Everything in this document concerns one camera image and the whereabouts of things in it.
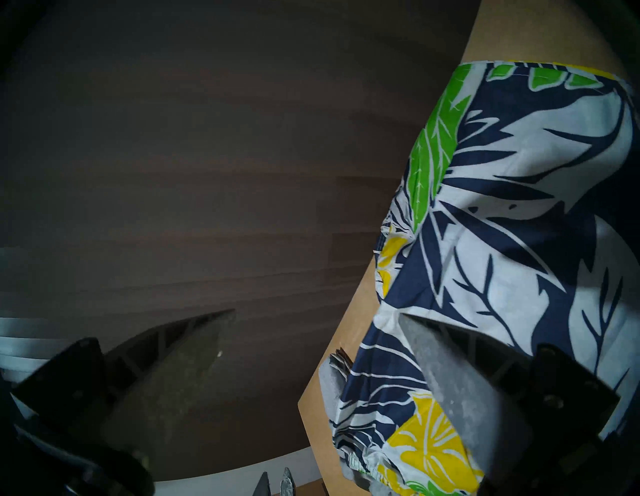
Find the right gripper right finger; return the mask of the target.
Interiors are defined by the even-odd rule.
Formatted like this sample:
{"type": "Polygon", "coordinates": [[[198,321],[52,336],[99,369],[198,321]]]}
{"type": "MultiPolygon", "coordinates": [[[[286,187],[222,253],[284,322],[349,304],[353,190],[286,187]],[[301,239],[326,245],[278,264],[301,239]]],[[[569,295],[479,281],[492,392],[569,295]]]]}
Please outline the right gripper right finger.
{"type": "Polygon", "coordinates": [[[405,313],[399,326],[436,402],[484,472],[484,489],[506,489],[533,443],[525,414],[472,363],[446,327],[405,313]]]}

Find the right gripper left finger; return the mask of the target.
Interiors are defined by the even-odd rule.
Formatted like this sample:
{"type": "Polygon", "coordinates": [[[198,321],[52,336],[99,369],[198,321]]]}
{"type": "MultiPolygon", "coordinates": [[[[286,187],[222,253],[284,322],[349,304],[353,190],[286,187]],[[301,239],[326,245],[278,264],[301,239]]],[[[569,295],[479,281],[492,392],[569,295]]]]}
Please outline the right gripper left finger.
{"type": "Polygon", "coordinates": [[[235,320],[234,309],[197,315],[149,329],[113,350],[110,355],[122,361],[134,381],[119,393],[102,424],[104,440],[132,449],[143,465],[155,465],[206,389],[223,354],[221,337],[235,320]]]}

